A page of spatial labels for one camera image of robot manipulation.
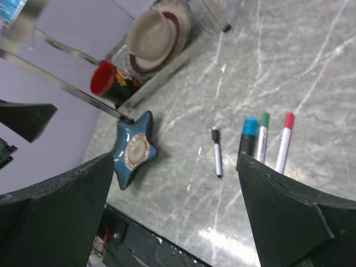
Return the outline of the thin white pen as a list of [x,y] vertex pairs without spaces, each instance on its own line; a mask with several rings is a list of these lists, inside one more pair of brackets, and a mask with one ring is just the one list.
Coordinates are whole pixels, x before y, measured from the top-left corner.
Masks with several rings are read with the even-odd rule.
[[216,175],[221,178],[223,176],[222,172],[222,163],[220,155],[220,131],[217,127],[211,129],[212,140],[214,141],[214,150],[215,150],[215,163],[216,163]]

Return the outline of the white marker with red tip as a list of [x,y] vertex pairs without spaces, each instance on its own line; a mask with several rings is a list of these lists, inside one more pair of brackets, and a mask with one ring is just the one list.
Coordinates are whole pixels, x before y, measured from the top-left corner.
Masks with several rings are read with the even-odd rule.
[[275,170],[280,174],[284,173],[284,168],[285,168],[286,159],[287,159],[287,155],[288,155],[288,148],[289,148],[290,139],[291,139],[291,132],[292,132],[293,125],[294,125],[294,117],[295,116],[293,113],[286,114],[283,133],[281,136],[281,143],[280,143],[280,147],[279,147],[279,153],[278,153],[277,162],[276,162],[276,168],[275,168]]

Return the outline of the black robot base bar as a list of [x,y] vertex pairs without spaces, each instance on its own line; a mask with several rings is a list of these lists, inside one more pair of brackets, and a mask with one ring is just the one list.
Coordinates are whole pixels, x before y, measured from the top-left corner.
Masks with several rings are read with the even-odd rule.
[[105,266],[208,266],[170,240],[106,204],[97,236],[106,238]]

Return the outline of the blue pen cap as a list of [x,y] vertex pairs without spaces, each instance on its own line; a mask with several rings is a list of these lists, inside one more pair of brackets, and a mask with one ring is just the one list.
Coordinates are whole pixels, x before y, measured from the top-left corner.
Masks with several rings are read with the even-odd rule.
[[242,135],[256,136],[258,130],[258,121],[255,118],[246,118],[244,120]]

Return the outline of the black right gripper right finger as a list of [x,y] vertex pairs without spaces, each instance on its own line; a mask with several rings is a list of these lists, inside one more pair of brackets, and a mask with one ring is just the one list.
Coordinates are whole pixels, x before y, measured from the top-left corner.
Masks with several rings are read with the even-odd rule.
[[261,266],[355,266],[355,201],[246,154],[236,170]]

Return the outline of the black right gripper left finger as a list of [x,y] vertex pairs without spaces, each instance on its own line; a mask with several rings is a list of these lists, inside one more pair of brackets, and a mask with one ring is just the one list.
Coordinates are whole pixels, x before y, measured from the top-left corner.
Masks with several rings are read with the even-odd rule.
[[106,153],[1,195],[1,266],[86,266],[113,170]]

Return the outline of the white marker with green tip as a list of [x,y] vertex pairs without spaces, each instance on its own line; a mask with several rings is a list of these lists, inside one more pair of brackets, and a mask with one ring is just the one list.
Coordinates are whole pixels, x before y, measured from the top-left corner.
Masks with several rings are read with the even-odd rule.
[[259,139],[258,139],[258,150],[256,154],[256,159],[264,163],[266,155],[266,146],[268,141],[268,128],[269,128],[270,115],[264,112],[261,117],[261,124],[259,128]]

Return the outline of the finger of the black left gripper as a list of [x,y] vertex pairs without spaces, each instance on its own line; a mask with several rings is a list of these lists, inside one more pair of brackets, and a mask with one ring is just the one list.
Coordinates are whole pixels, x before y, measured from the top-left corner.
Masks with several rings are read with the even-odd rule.
[[50,103],[28,104],[1,100],[1,123],[33,142],[42,134],[57,108]]

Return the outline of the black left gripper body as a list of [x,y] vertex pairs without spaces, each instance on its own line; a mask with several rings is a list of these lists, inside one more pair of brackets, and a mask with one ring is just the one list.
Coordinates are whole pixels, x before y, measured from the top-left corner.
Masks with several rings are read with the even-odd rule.
[[0,169],[13,160],[11,154],[16,150],[17,148],[14,145],[9,145],[4,139],[0,140]]

